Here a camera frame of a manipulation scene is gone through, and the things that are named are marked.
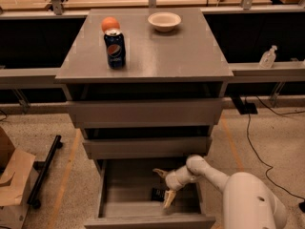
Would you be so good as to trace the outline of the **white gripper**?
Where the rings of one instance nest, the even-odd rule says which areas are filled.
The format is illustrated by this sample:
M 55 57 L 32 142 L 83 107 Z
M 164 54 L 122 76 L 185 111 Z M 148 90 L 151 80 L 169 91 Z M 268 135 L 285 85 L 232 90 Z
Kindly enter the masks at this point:
M 186 166 L 182 166 L 170 172 L 158 168 L 154 168 L 153 171 L 160 177 L 165 178 L 166 185 L 170 189 L 165 192 L 163 203 L 165 209 L 171 206 L 175 199 L 176 191 L 179 191 L 185 185 L 194 183 L 197 180 L 197 176 L 195 176 Z

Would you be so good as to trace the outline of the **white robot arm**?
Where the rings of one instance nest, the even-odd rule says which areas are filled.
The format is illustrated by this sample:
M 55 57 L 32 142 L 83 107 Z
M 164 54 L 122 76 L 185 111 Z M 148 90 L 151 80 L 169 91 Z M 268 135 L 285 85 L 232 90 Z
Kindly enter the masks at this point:
M 166 183 L 164 207 L 169 208 L 179 190 L 201 178 L 221 194 L 223 229 L 284 229 L 287 210 L 280 199 L 258 177 L 238 172 L 231 176 L 216 170 L 202 156 L 191 155 L 176 170 L 154 168 Z

